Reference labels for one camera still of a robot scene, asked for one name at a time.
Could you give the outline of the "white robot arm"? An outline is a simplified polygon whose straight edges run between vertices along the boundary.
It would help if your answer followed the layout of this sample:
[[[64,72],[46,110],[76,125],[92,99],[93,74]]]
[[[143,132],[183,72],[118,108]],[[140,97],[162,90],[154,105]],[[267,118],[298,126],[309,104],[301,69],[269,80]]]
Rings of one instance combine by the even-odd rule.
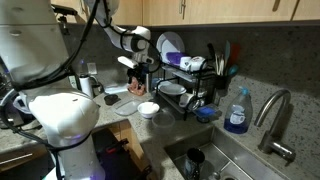
[[[12,89],[42,125],[41,139],[53,156],[56,180],[105,180],[91,132],[99,106],[68,84],[76,55],[69,54],[50,0],[0,0],[0,56]]]

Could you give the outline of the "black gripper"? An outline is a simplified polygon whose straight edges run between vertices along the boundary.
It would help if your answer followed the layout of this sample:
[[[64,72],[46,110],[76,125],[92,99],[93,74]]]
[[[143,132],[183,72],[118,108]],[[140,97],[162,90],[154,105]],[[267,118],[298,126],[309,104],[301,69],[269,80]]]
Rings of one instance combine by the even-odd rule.
[[[128,83],[131,84],[133,81],[133,78],[136,78],[136,80],[140,84],[144,84],[147,73],[148,73],[148,65],[145,63],[140,63],[135,69],[128,69],[127,70]]]

